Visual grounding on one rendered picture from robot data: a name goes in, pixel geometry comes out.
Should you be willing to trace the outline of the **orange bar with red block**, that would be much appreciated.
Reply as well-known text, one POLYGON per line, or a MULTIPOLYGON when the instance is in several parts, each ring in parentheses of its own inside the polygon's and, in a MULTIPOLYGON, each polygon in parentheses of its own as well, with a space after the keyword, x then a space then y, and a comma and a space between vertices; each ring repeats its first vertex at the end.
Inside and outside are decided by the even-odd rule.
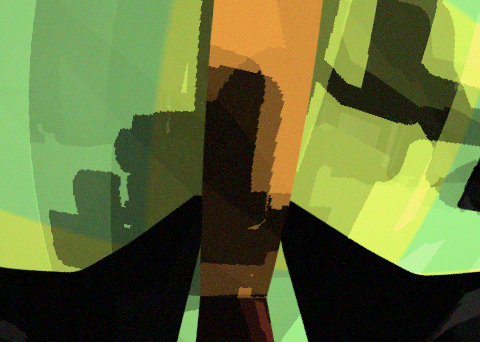
POLYGON ((323 0, 215 0, 196 342, 273 342, 267 295, 291 201, 323 0))

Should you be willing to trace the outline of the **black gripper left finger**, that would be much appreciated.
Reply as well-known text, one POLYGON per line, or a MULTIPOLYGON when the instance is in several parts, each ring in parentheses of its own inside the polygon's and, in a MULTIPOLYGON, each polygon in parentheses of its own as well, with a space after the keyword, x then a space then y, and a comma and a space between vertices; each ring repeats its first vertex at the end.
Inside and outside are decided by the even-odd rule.
POLYGON ((0 266, 11 342, 177 342, 201 245, 201 195, 79 271, 0 266))

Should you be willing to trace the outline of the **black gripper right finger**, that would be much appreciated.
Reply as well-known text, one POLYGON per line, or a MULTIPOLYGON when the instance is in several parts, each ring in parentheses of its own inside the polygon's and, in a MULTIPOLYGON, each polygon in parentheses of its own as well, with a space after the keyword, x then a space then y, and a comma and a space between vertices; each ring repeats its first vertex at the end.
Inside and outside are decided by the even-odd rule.
POLYGON ((480 314, 480 271, 409 273, 295 202, 281 249, 308 342, 435 342, 480 314))

